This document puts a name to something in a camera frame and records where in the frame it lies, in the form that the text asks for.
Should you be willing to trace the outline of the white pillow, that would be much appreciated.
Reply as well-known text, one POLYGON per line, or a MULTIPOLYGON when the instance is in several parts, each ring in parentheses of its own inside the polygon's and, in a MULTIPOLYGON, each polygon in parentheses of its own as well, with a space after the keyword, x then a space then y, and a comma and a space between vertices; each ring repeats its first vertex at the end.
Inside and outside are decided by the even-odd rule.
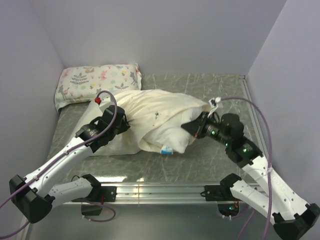
POLYGON ((183 154, 195 138, 181 125, 195 120, 202 113, 201 107, 192 107, 171 117, 159 127, 150 130, 138 143, 138 147, 146 152, 160 154, 183 154))

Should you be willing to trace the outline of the cream satin pillowcase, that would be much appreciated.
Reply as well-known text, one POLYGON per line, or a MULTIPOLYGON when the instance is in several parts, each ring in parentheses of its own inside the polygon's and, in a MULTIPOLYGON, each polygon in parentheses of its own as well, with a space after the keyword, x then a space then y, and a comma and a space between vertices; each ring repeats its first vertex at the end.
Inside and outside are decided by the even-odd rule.
POLYGON ((139 151, 138 143, 151 130, 163 125, 171 117, 190 108, 201 107, 209 112, 211 106, 193 96, 160 89, 128 90, 115 94, 117 105, 125 110, 130 128, 117 135, 96 156, 133 155, 139 151))

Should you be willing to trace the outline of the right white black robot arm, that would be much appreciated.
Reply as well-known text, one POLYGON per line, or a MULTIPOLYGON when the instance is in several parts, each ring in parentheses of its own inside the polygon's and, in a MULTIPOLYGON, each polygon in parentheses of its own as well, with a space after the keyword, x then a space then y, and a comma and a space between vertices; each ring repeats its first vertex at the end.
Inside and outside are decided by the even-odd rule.
POLYGON ((249 186, 241 177, 231 173, 220 182, 220 194, 226 200, 241 200, 266 217, 283 240, 299 240, 312 228, 320 216, 320 208, 297 195, 268 166, 268 160, 251 140, 244 136, 244 125, 234 113, 216 120, 202 112, 181 128, 196 139, 210 137, 225 145, 225 153, 239 168, 251 176, 264 190, 249 186))

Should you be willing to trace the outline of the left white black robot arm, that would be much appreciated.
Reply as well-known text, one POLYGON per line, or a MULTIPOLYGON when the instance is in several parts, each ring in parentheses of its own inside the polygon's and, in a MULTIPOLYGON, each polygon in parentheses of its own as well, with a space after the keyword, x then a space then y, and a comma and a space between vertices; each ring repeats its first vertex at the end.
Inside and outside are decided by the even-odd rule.
POLYGON ((9 181, 11 201, 34 224, 64 203, 77 199, 101 200, 101 183, 91 174, 68 183, 57 183, 75 165, 129 128, 123 108, 107 107, 102 116, 83 125, 69 143, 44 165, 24 177, 14 176, 9 181))

